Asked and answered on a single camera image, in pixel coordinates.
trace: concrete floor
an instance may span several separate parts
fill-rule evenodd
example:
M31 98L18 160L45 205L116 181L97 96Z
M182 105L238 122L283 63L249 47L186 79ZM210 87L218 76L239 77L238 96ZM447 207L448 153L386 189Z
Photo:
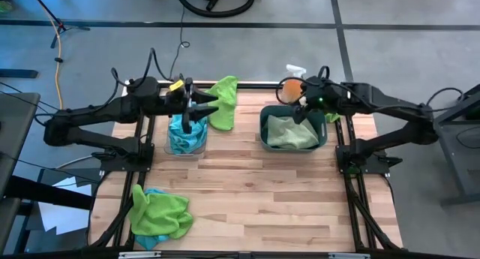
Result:
M178 0L44 0L66 20L178 22ZM191 0L204 6L203 0ZM243 0L220 0L218 9ZM16 10L2 19L45 20L35 0L15 0ZM478 25L480 0L338 0L343 23L403 25ZM187 11L186 22L216 23L335 23L330 0L258 0L246 13L223 20L197 17ZM39 92L57 105L54 85L56 50L49 48L53 30L48 26L0 26L0 63L5 68L40 71L37 79L6 79L25 92ZM121 78L138 77L150 47L168 70L179 42L175 28L93 28L63 36L61 89L66 107L103 103L113 89L110 68ZM329 65L333 80L345 80L343 59L335 29L226 29L187 28L191 47L181 50L174 74L219 80L236 75L243 80L278 81L285 64L301 65L316 74ZM455 86L464 91L479 83L480 32L473 31L345 31L346 48L356 82L371 83L387 95L426 102L436 90ZM435 108L455 99L445 93ZM377 130L387 133L402 121L375 115ZM113 124L91 126L109 134ZM89 154L87 147L53 148L42 141L43 129L33 124L21 158L56 166ZM398 222L406 248L434 254L479 257L480 204L442 208L439 201L457 194L452 175L437 144L405 145L388 151L404 159L392 169ZM38 171L18 164L16 175L36 179ZM31 251L44 251L39 240ZM61 248L81 246L82 238L67 235Z

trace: vacuum hose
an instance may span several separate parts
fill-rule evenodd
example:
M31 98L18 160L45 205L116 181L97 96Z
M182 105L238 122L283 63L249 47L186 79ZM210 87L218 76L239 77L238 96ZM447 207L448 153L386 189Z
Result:
M195 13L196 15L200 15L202 17L208 17L208 18L227 18L227 17L232 17L235 15L244 13L247 9L249 9L254 4L255 0L248 0L240 8L232 9L231 11L212 11L213 7L217 4L218 0L210 0L210 2L208 2L206 11L194 7L187 0L179 0L179 1L185 8Z

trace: wooden table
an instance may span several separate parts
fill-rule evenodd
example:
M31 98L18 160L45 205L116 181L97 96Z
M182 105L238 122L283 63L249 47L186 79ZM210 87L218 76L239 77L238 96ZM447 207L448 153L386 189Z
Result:
M328 125L327 144L312 153L267 152L260 144L259 113L265 105L276 103L272 90L239 90L234 129L209 128L207 148L200 158L166 154L168 118L157 117L154 162L145 187L188 197L194 216L186 236L161 243L157 249L354 251L344 180L335 162L335 126ZM372 116L356 115L353 122L357 137L377 135ZM135 125L115 124L113 136L133 136L134 130ZM112 172L99 188L90 242L117 214L124 180L125 173ZM365 185L373 217L401 246L386 181L366 175ZM367 245L363 218L359 223ZM124 228L122 243L129 225Z

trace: blue cloth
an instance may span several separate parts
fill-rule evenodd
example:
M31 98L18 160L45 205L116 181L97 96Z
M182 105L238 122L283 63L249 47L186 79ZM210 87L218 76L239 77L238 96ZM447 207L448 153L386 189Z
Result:
M173 154L190 154L200 148L207 140L207 118L204 117L197 123L190 121L191 134L183 132L182 115L173 115L168 127L170 148Z
M165 191L160 191L156 188L147 188L145 195L147 194L164 194ZM170 239L167 235L163 236L139 236L135 235L135 241L137 241L145 250L152 250L158 243L167 241Z

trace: green cloth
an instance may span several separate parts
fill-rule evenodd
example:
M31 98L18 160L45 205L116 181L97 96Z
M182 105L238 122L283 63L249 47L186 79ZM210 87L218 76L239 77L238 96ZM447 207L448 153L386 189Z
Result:
M328 123L333 123L340 118L340 115L338 115L338 113L327 113L325 114L325 118Z
M297 125L291 116L268 116L267 127L269 146L278 146L283 149L307 149L319 144L318 134L307 119Z
M227 76L206 91L218 98L208 104L218 107L218 111L208 116L208 123L218 130L229 131L233 128L238 81L235 76Z
M188 199L173 194L143 193L140 185L133 187L133 207L128 213L132 233L141 236L184 236L194 218L187 212Z

